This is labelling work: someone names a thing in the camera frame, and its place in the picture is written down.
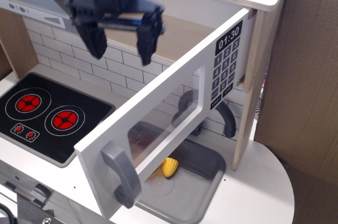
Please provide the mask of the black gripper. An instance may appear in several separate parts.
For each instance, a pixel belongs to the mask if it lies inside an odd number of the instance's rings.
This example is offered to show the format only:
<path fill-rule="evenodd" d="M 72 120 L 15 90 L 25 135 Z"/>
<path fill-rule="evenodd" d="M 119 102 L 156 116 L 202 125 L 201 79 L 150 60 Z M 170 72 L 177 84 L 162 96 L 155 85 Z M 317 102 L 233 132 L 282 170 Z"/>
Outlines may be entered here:
<path fill-rule="evenodd" d="M 104 27 L 137 33 L 137 49 L 144 66 L 150 64 L 157 41 L 166 31 L 164 8 L 148 0 L 65 0 L 72 24 L 92 56 L 101 59 L 107 49 Z"/>

